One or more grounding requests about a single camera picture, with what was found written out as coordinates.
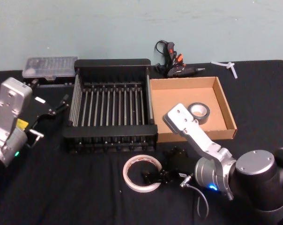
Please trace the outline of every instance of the black table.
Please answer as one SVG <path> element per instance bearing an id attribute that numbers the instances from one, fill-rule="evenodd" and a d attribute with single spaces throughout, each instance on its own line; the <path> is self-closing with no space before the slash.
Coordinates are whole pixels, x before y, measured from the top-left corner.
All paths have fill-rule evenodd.
<path id="1" fill-rule="evenodd" d="M 206 68 L 200 76 L 219 77 L 238 127 L 233 140 L 219 144 L 235 158 L 283 146 L 283 61 L 236 62 L 237 80 L 224 67 L 196 66 Z M 21 71 L 0 72 L 0 83 L 10 76 L 21 79 Z M 71 94 L 71 88 L 37 89 L 51 105 L 65 93 Z M 3 174 L 0 224 L 186 225 L 193 216 L 195 224 L 203 225 L 263 224 L 239 199 L 229 202 L 211 191 L 205 191 L 210 214 L 202 221 L 192 213 L 192 190 L 176 182 L 147 194 L 126 186 L 123 165 L 140 152 L 69 155 L 61 146 L 61 120 L 44 122 L 39 129 L 45 138 L 33 150 L 22 150 Z M 198 157 L 186 142 L 176 145 Z M 159 144 L 149 154 L 163 161 L 162 150 L 173 146 Z"/>

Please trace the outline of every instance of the yellow label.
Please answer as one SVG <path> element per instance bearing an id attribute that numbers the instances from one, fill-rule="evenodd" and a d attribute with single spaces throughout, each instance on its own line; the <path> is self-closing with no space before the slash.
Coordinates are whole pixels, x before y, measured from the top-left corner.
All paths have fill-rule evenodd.
<path id="1" fill-rule="evenodd" d="M 18 128 L 20 128 L 21 130 L 25 130 L 26 127 L 28 126 L 29 123 L 27 123 L 26 121 L 23 121 L 21 119 L 18 119 L 18 121 L 16 122 L 16 126 Z"/>

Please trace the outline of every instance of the open cardboard box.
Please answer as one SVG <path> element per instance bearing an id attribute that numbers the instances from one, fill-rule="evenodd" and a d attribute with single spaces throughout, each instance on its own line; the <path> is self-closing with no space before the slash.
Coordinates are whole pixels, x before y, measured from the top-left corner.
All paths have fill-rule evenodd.
<path id="1" fill-rule="evenodd" d="M 210 108 L 208 121 L 200 127 L 212 140 L 234 137 L 236 124 L 218 77 L 151 79 L 150 86 L 158 142 L 186 141 L 173 134 L 163 121 L 163 116 L 178 103 L 187 108 L 201 102 Z"/>

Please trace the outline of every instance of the light blue wall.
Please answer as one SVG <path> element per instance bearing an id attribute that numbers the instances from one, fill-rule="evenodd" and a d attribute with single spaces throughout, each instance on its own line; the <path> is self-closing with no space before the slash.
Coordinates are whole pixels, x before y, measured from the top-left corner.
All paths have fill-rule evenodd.
<path id="1" fill-rule="evenodd" d="M 0 70 L 33 56 L 283 60 L 283 0 L 0 0 Z"/>

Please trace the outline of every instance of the double-sided tape roll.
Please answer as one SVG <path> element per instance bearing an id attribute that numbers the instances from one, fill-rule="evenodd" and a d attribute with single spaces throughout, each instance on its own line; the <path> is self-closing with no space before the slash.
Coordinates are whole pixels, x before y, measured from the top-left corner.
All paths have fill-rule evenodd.
<path id="1" fill-rule="evenodd" d="M 139 185 L 134 184 L 128 177 L 128 170 L 130 169 L 130 167 L 134 163 L 140 162 L 140 161 L 146 161 L 146 162 L 152 163 L 159 171 L 162 170 L 162 166 L 160 162 L 154 157 L 148 156 L 148 155 L 134 156 L 130 158 L 124 165 L 123 177 L 124 177 L 125 183 L 128 185 L 128 187 L 130 187 L 133 191 L 136 191 L 136 192 L 147 193 L 147 192 L 154 191 L 160 186 L 161 183 L 154 183 L 148 186 L 139 186 Z"/>
<path id="2" fill-rule="evenodd" d="M 197 119 L 199 124 L 204 124 L 207 122 L 208 117 L 210 115 L 210 110 L 207 105 L 201 103 L 201 102 L 195 102 L 192 103 L 188 107 L 188 111 L 191 113 L 191 115 L 194 117 L 194 119 Z"/>

